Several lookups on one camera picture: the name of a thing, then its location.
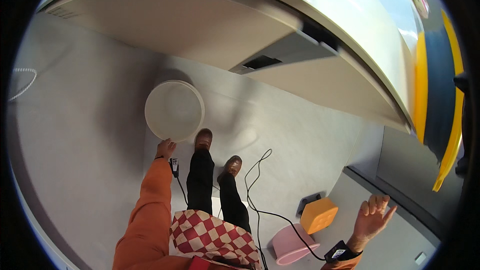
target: wearable device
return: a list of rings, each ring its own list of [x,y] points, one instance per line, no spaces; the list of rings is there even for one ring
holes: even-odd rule
[[[168,163],[170,164],[170,169],[172,170],[173,177],[179,177],[179,160],[175,158],[170,158]]]
[[[330,251],[328,251],[324,257],[327,263],[333,263],[335,261],[348,261],[359,256],[361,252],[353,253],[350,248],[341,240]]]

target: white string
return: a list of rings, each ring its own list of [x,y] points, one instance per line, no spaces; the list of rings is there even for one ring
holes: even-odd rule
[[[21,96],[23,93],[25,93],[25,91],[27,91],[27,89],[33,84],[33,82],[37,78],[37,71],[32,68],[14,68],[13,71],[14,72],[32,72],[34,75],[33,75],[32,81],[30,81],[30,83],[26,87],[24,87],[22,90],[20,90],[15,96],[9,98],[8,101],[12,101],[18,98],[19,96]]]

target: leg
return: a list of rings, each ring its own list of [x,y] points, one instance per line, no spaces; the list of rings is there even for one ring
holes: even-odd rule
[[[217,178],[220,185],[220,203],[222,205],[223,220],[252,233],[250,229],[247,207],[240,200],[235,177],[242,167],[242,159],[232,156],[225,164],[225,169]]]
[[[188,210],[212,214],[213,167],[215,163],[207,148],[195,151],[187,177]]]

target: orange jacket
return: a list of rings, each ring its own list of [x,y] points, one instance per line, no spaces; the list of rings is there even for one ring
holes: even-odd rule
[[[117,243],[113,270],[188,270],[192,259],[169,255],[172,172],[164,158],[155,159],[140,187],[140,199],[130,214],[127,231]],[[325,264],[321,270],[350,270],[354,259]],[[211,264],[208,270],[231,270]]]

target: left hand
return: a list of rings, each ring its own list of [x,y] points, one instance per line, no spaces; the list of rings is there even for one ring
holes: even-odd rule
[[[172,153],[177,148],[177,143],[172,142],[170,138],[161,141],[160,144],[156,147],[155,159],[163,156],[166,160],[170,159]]]
[[[358,211],[357,221],[353,228],[353,234],[348,241],[354,252],[363,251],[365,245],[372,240],[377,234],[385,229],[387,223],[392,219],[393,214],[397,210],[394,206],[385,213],[390,201],[389,195],[372,195],[368,201],[363,201]]]

